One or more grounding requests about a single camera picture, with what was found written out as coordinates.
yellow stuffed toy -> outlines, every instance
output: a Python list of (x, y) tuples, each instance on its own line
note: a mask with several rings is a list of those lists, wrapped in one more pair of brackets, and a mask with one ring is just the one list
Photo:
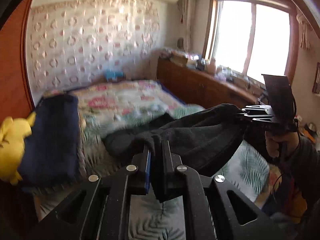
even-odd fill
[(35, 119), (35, 112), (27, 119), (7, 117), (0, 127), (0, 179), (12, 185), (22, 180), (17, 169), (24, 154), (23, 139), (31, 134)]

human hand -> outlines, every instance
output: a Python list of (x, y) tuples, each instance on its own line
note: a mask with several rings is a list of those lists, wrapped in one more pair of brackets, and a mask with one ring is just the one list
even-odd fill
[(265, 132), (267, 152), (272, 158), (279, 157), (279, 143), (287, 143), (286, 157), (291, 155), (299, 144), (299, 136), (296, 132), (289, 132), (283, 135), (272, 135), (271, 132)]

cable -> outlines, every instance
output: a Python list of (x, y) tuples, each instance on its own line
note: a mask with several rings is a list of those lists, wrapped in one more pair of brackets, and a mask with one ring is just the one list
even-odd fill
[(284, 175), (284, 173), (282, 173), (282, 174), (276, 179), (276, 182), (275, 182), (275, 183), (273, 184), (273, 186), (272, 186), (271, 194), (272, 194), (273, 199), (274, 199), (274, 201), (275, 201), (276, 204), (278, 204), (278, 203), (277, 203), (277, 201), (276, 201), (276, 197), (275, 197), (275, 194), (274, 194), (275, 185), (277, 184), (277, 181), (282, 177), (282, 175)]
[(297, 104), (296, 104), (296, 100), (294, 99), (294, 96), (293, 97), (293, 112), (294, 112), (294, 116), (296, 116), (297, 114)]
[(298, 140), (299, 140), (299, 142), (298, 142), (298, 145), (297, 145), (297, 147), (294, 149), (293, 152), (297, 151), (298, 148), (299, 148), (299, 150), (298, 150), (298, 152), (299, 152), (299, 151), (300, 151), (300, 148), (301, 148), (301, 137), (300, 137), (300, 132), (299, 132), (299, 121), (298, 121), (297, 119), (294, 119), (294, 122), (295, 122), (295, 124), (296, 124), (296, 126), (297, 126), (297, 134), (298, 134)]

wooden wardrobe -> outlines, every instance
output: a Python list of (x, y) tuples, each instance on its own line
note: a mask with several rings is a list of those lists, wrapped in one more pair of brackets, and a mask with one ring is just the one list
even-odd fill
[[(25, 27), (32, 0), (23, 0), (0, 30), (0, 124), (7, 116), (27, 117), (33, 109), (25, 69)], [(0, 216), (24, 237), (36, 222), (30, 196), (0, 180)]]

black cloth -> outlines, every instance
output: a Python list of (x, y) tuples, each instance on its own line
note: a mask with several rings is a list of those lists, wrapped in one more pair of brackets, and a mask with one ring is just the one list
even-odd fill
[[(130, 160), (141, 153), (144, 145), (151, 151), (151, 183), (161, 183), (162, 141), (168, 140), (172, 153), (180, 155), (182, 163), (204, 176), (214, 175), (238, 149), (244, 137), (244, 126), (231, 122), (241, 110), (222, 104), (191, 114), (155, 130), (146, 127), (121, 130), (102, 139), (106, 150), (118, 160)], [(157, 199), (161, 192), (153, 187)]]
[(151, 122), (133, 129), (115, 131), (103, 138), (102, 142), (111, 156), (117, 158), (123, 165), (126, 165), (131, 162), (134, 154), (140, 152), (140, 149), (135, 150), (135, 153), (130, 152), (130, 150), (125, 150), (130, 147), (130, 144), (136, 135), (145, 131), (158, 129), (174, 120), (175, 119), (173, 119), (169, 114), (165, 113)]
[(57, 95), (36, 108), (32, 134), (24, 139), (25, 152), (18, 167), (23, 187), (51, 187), (75, 181), (79, 174), (80, 138), (78, 98)]

